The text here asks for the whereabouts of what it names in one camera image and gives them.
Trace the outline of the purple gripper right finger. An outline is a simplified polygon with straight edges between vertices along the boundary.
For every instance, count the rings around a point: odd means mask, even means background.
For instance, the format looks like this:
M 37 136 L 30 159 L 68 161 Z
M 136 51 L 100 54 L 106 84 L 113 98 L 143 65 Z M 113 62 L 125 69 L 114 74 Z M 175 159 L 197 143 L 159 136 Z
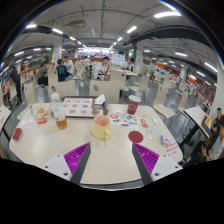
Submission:
M 132 154 L 143 183 L 152 183 L 182 169 L 170 156 L 158 155 L 137 143 L 132 145 Z

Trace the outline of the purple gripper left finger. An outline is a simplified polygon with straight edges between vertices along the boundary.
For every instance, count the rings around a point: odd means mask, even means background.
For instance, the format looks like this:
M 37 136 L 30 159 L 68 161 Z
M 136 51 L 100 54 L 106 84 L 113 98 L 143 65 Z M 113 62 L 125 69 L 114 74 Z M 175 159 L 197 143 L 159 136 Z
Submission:
M 56 154 L 43 169 L 79 185 L 90 154 L 90 144 L 85 143 L 65 155 Z

